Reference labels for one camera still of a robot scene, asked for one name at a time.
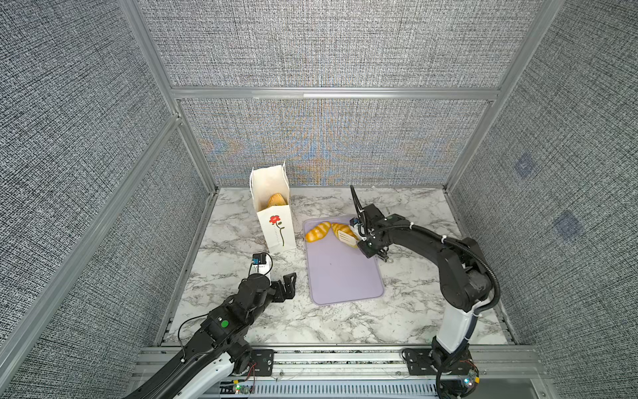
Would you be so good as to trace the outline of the small croissant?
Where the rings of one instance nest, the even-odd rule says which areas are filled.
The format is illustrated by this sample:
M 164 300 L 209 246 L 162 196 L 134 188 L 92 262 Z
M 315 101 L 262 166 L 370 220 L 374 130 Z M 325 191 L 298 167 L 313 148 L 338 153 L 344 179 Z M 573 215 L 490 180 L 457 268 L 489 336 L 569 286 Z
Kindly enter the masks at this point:
M 310 229 L 307 232 L 305 236 L 306 242 L 314 243 L 324 239 L 327 236 L 327 234 L 330 232 L 331 227 L 332 227 L 332 224 L 328 221 L 324 221 L 318 224 L 317 226 L 315 226 L 314 228 Z

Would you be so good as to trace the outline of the braided bread roll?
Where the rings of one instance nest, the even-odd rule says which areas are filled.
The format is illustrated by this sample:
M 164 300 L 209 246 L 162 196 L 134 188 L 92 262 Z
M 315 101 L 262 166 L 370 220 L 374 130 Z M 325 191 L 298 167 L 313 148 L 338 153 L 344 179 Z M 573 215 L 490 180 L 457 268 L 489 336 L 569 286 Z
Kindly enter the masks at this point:
M 267 207 L 268 208 L 271 208 L 271 207 L 274 207 L 274 206 L 286 206 L 286 205 L 287 205 L 287 200 L 284 197 L 284 195 L 281 194 L 281 193 L 273 194 L 268 199 L 268 202 L 267 202 Z

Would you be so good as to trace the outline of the white paper bag with rose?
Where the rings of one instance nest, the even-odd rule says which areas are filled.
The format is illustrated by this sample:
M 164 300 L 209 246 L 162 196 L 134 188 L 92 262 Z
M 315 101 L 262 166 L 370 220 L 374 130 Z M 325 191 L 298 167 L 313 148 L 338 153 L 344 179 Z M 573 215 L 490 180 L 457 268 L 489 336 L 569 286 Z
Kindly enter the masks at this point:
M 249 188 L 268 252 L 279 254 L 296 249 L 286 164 L 252 170 Z M 268 199 L 276 193 L 284 195 L 287 205 L 268 208 Z

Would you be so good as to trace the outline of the metal tongs with white tips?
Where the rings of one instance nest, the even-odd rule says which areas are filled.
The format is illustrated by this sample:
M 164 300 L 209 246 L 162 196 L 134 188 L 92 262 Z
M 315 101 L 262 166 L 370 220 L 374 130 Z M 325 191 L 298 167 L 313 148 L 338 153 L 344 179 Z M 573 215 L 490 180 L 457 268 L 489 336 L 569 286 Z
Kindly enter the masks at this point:
M 355 234 L 350 225 L 334 224 L 332 231 L 340 242 L 360 250 L 367 259 L 377 257 L 383 262 L 389 260 L 388 249 L 386 247 L 380 246 L 367 237 L 360 238 Z

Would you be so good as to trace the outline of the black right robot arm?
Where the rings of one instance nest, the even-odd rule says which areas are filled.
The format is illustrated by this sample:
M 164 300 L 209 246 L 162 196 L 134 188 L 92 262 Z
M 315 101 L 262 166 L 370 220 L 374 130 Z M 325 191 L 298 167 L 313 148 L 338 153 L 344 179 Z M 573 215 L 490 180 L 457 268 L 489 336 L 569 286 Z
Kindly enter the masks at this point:
M 384 215 L 373 204 L 356 201 L 355 210 L 351 224 L 361 238 L 357 247 L 368 259 L 386 261 L 390 246 L 397 245 L 437 267 L 447 308 L 433 348 L 447 356 L 465 350 L 479 316 L 493 309 L 501 296 L 498 278 L 478 244 L 437 234 L 398 214 Z

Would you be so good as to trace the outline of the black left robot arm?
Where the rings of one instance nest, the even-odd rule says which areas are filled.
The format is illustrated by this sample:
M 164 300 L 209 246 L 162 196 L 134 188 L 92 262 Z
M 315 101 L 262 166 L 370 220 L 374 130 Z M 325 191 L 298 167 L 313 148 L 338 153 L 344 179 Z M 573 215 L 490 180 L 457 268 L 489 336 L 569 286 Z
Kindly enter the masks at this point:
M 252 274 L 207 313 L 204 322 L 180 351 L 129 398 L 198 398 L 215 384 L 249 368 L 250 344 L 245 336 L 256 319 L 272 303 L 295 297 L 297 274 L 272 281 Z

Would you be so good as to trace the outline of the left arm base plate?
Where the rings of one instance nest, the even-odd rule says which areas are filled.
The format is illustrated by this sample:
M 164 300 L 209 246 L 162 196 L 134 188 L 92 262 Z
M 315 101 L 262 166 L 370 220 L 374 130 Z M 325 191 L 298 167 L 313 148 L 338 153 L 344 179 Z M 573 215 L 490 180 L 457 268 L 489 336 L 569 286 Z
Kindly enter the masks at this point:
M 271 377 L 274 367 L 275 351 L 272 349 L 254 349 L 235 366 L 234 374 L 244 379 L 251 377 Z

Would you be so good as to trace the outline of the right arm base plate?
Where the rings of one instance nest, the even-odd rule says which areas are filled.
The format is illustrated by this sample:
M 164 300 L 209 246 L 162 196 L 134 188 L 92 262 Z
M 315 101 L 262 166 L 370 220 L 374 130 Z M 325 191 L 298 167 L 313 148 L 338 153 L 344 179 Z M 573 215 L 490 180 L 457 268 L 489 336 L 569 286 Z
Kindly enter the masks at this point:
M 436 377 L 441 367 L 440 380 L 445 377 L 452 377 L 453 382 L 450 387 L 454 389 L 470 390 L 480 382 L 479 368 L 472 358 L 469 348 L 452 356 L 440 348 L 403 348 L 400 356 L 407 366 L 410 376 L 430 376 Z

